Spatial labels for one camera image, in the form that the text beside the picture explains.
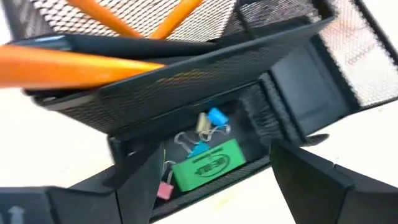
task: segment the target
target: pink binder clip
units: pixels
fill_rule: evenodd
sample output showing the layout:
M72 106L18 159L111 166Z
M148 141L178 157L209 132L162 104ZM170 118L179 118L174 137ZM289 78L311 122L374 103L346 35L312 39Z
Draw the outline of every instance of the pink binder clip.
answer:
M161 182L159 185L159 190L157 191L157 196L161 199L168 200L170 199L174 186L165 182Z

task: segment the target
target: mesh tray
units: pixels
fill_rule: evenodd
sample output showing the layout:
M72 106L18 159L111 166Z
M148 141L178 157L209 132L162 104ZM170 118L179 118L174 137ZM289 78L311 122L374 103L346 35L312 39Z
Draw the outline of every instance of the mesh tray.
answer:
M321 0L240 2L226 23L224 36L213 40L229 47L94 91L35 100L104 133L126 131L189 102L257 79L332 20L333 11ZM257 39L248 41L250 35Z
M179 0L97 0L113 14L147 37L165 19ZM207 41L222 35L235 0L207 0L169 37ZM16 39L52 32L116 36L113 30L94 20L65 0L3 0Z
M348 105L357 112L398 99L398 56L362 0L330 1L338 17L316 38Z
M148 148L157 149L161 146L164 146L166 150L166 161L180 162L186 158L187 154L174 143L176 133L185 131L195 139L195 134L192 132L195 129L197 114L207 110L209 106L217 105L228 115L231 133L228 136L216 134L208 144L216 146L234 138L241 146L247 163L189 192L174 189L170 200L156 201L152 222L184 209L269 167L268 148L273 139L291 139L290 142L300 140L297 133L292 130L285 131L284 126L292 124L286 118L279 116L285 114L285 109L277 97L278 94L274 93L273 85L275 84L266 77L269 77L269 74L263 74L259 81L186 105L165 114L166 118L135 126L134 131L130 133L122 132L110 138L116 163L132 152Z

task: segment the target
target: eraser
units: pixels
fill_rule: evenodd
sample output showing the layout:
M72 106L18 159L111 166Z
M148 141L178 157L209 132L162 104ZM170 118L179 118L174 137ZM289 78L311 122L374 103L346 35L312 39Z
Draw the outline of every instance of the eraser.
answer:
M238 142L232 139L175 164L172 169L179 189L185 192L210 182L245 162Z
M172 195L173 189L173 185L161 181L157 191L157 196L161 199L168 200Z
M224 126L228 123L228 117L223 114L219 109L212 108L209 113L207 114L207 119L214 125L214 126Z
M199 141L198 144L192 149L192 152L187 156L187 158L200 155L209 150L209 148L210 148L209 145L207 145L203 141Z

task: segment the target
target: green eraser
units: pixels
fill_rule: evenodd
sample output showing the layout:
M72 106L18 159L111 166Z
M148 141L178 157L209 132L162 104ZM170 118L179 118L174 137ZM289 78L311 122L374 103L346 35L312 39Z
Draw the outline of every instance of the green eraser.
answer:
M235 139L173 166L181 191L195 189L244 164L246 160Z

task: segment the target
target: binder clip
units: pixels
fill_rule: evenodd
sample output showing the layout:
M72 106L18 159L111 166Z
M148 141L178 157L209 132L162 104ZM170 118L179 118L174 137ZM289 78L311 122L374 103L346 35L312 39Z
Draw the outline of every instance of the binder clip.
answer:
M229 119L223 112L221 112L217 108L212 108L209 113L207 114L207 119L214 125L214 126L224 126L228 123Z
M204 131L211 129L211 122L207 119L206 113L200 113L198 117L197 127L195 129L196 133L199 134Z
M197 156L202 154L210 149L210 146L204 143L203 141L198 141L198 144L192 149L192 152L187 156L187 158L191 158L193 156Z
M174 161L166 161L164 163L164 166L167 165L168 163L171 163L173 165L176 164ZM170 184L171 181L172 181L172 177L173 177L173 171L171 170L169 172L168 176L167 176L167 181L166 182L163 182L163 181L160 182L159 189L157 190L158 198L161 198L161 199L164 199L164 200L170 199L170 197L172 195L172 192L173 192L173 189L174 189L174 186Z
M189 143L194 145L192 150L187 146L187 144L185 144L184 142L179 140L180 136L183 136L185 138L185 140L187 140ZM203 141L195 142L195 141L191 140L185 132L180 132L180 133L176 134L174 137L174 142L176 144L180 145L187 152L188 158L199 155L199 154L207 151L210 148Z
M231 132L231 126L228 124L222 125L222 126L217 126L209 131L202 131L199 133L199 138L203 142L209 142L211 140L211 137L213 136L214 133L219 132L224 136L227 136Z

